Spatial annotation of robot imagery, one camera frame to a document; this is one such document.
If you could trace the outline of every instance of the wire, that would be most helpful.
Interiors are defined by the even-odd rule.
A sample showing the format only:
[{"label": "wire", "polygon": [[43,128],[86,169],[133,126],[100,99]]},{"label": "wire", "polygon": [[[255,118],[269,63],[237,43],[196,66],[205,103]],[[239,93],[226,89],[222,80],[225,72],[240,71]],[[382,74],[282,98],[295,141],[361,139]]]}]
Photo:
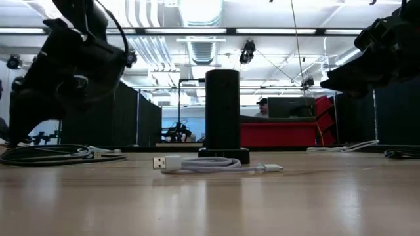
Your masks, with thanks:
[{"label": "wire", "polygon": [[155,158],[155,162],[164,161],[166,166],[161,168],[164,174],[195,174],[195,173],[215,173],[215,172],[278,172],[283,167],[275,164],[258,164],[256,167],[241,168],[241,162],[238,159],[225,157],[200,157],[191,159],[181,159],[180,157]]},{"label": "wire", "polygon": [[[304,77],[303,77],[303,70],[302,70],[302,62],[301,62],[301,49],[299,48],[299,37],[298,37],[298,33],[297,33],[297,24],[296,24],[296,15],[295,15],[295,8],[293,6],[293,0],[290,0],[291,3],[291,11],[293,13],[293,23],[295,24],[295,33],[296,33],[296,44],[297,44],[297,55],[299,57],[299,67],[301,69],[301,77],[302,77],[302,83],[301,86],[303,88],[303,96],[304,96],[304,101],[306,103],[306,107],[308,108],[308,99],[306,97],[306,92],[305,92],[305,88],[303,87],[303,81],[304,81]],[[308,108],[309,114],[310,116],[314,116],[314,114],[312,114],[312,111]],[[322,131],[320,126],[318,125],[318,122],[316,123],[316,127],[318,128],[318,132],[320,133],[321,136],[321,143],[324,146],[324,137],[322,136]]]},{"label": "wire", "polygon": [[408,149],[390,149],[384,155],[391,159],[420,159],[420,151]]},{"label": "wire", "polygon": [[301,68],[301,77],[302,77],[302,85],[303,85],[303,72],[302,72],[303,70],[302,70],[302,62],[301,62],[301,50],[299,48],[299,37],[297,35],[296,16],[295,16],[295,8],[293,7],[293,0],[290,0],[290,3],[291,3],[291,12],[293,13],[293,22],[295,24],[297,55],[299,57],[299,67]]},{"label": "wire", "polygon": [[[99,0],[96,0],[96,2],[104,9],[104,11],[106,12],[106,14],[108,14],[108,16],[110,16],[110,18],[112,19],[112,21],[115,23],[115,25],[117,26],[117,28],[118,28],[118,31],[120,32],[120,34],[121,34],[121,37],[123,38],[123,43],[124,43],[124,58],[127,58],[128,57],[128,54],[129,54],[129,43],[128,43],[128,41],[127,41],[127,36],[125,35],[125,33],[124,33],[124,30],[123,30],[123,28],[121,27],[121,25],[119,24],[119,22],[118,22],[118,20],[117,20],[117,18],[115,18],[115,16],[112,14],[112,12],[110,12]],[[116,81],[116,83],[115,83],[115,85],[109,90],[109,91],[107,91],[107,92],[104,92],[103,94],[101,94],[101,95],[99,95],[99,96],[97,96],[97,97],[95,97],[95,98],[91,98],[91,99],[84,99],[84,98],[82,98],[82,99],[73,99],[73,100],[69,100],[69,99],[67,99],[66,97],[64,97],[64,96],[62,96],[60,93],[59,93],[59,89],[60,89],[60,87],[62,86],[62,84],[64,83],[64,81],[63,82],[61,82],[58,86],[57,86],[57,88],[56,88],[56,91],[55,91],[55,96],[59,99],[59,100],[61,100],[61,101],[65,101],[65,102],[67,102],[67,103],[70,103],[70,104],[72,104],[72,103],[80,103],[80,102],[85,102],[85,103],[89,103],[89,102],[98,102],[98,101],[101,101],[101,100],[103,100],[105,97],[107,97],[107,96],[109,96],[109,95],[111,95],[111,94],[113,94],[113,93],[115,93],[115,91],[117,90],[117,86],[118,86],[118,83],[119,83],[119,78],[118,78],[118,80]]]},{"label": "wire", "polygon": [[17,167],[55,167],[120,161],[126,158],[126,155],[118,151],[96,149],[95,147],[91,149],[77,144],[60,144],[8,149],[0,155],[0,163]]},{"label": "wire", "polygon": [[125,56],[128,56],[128,54],[129,54],[129,42],[127,41],[127,36],[125,35],[123,28],[119,24],[117,18],[115,18],[115,16],[112,14],[112,12],[110,12],[99,0],[96,0],[96,2],[105,10],[106,14],[108,14],[108,16],[110,16],[110,18],[112,19],[112,21],[117,26],[118,31],[121,34],[122,38],[123,38],[123,42],[124,42],[124,54],[125,54]]},{"label": "wire", "polygon": [[351,152],[351,151],[356,151],[362,148],[366,148],[369,146],[373,146],[379,143],[379,140],[372,140],[372,141],[367,141],[367,142],[362,142],[350,147],[309,147],[306,152]]},{"label": "wire", "polygon": [[280,69],[278,66],[276,66],[270,59],[268,59],[263,53],[260,52],[260,50],[255,49],[261,56],[263,56],[266,60],[268,60],[268,62],[270,62],[275,68],[278,69],[278,71],[282,72],[287,78],[289,78],[293,83],[297,83],[294,79],[292,79],[290,76],[288,76],[284,71],[282,71],[282,69]]}]

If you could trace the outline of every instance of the black partition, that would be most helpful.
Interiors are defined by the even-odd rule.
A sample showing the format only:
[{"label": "black partition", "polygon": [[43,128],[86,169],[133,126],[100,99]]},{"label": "black partition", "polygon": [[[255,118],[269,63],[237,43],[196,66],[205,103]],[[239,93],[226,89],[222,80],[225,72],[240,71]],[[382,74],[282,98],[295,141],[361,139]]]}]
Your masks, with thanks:
[{"label": "black partition", "polygon": [[363,99],[346,94],[336,97],[337,126],[341,144],[375,139],[375,108],[373,93]]},{"label": "black partition", "polygon": [[138,142],[142,147],[154,147],[161,140],[162,109],[143,95],[138,96]]},{"label": "black partition", "polygon": [[115,94],[85,112],[69,111],[62,121],[62,144],[128,146],[137,138],[137,91],[120,83]]},{"label": "black partition", "polygon": [[420,80],[394,83],[375,91],[381,144],[420,145]]}]

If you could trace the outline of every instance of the wooden table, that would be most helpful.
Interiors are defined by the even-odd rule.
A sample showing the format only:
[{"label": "wooden table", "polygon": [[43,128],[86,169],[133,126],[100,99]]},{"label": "wooden table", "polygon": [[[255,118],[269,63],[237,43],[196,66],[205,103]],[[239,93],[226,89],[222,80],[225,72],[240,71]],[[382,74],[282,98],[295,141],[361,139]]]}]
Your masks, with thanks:
[{"label": "wooden table", "polygon": [[152,170],[152,157],[164,155],[1,166],[0,234],[420,235],[420,161],[252,153],[253,165],[278,163],[284,172],[168,176]]}]

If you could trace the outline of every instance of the white cable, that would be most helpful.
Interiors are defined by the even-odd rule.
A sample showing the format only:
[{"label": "white cable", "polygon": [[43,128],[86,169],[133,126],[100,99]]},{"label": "white cable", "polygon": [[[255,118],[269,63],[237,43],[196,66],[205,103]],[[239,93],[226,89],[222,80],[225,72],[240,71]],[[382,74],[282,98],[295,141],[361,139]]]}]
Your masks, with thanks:
[{"label": "white cable", "polygon": [[362,142],[350,147],[332,147],[332,148],[328,148],[328,147],[308,147],[308,149],[306,150],[306,152],[351,152],[351,151],[356,151],[362,148],[366,148],[369,146],[373,146],[379,143],[379,140],[372,140],[372,141],[367,141],[367,142]]},{"label": "white cable", "polygon": [[283,170],[283,167],[275,164],[259,164],[256,167],[241,168],[241,162],[238,159],[225,157],[182,159],[179,156],[167,156],[153,158],[153,169],[161,170],[164,174],[193,174],[247,171],[278,172]]}]

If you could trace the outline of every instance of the usb connector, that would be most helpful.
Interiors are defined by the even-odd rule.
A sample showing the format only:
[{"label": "usb connector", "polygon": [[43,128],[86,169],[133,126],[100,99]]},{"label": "usb connector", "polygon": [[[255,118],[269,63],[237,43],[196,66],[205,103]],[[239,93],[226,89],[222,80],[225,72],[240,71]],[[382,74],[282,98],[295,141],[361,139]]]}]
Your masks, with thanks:
[{"label": "usb connector", "polygon": [[176,171],[180,170],[182,159],[179,156],[166,156],[153,158],[154,170]]}]

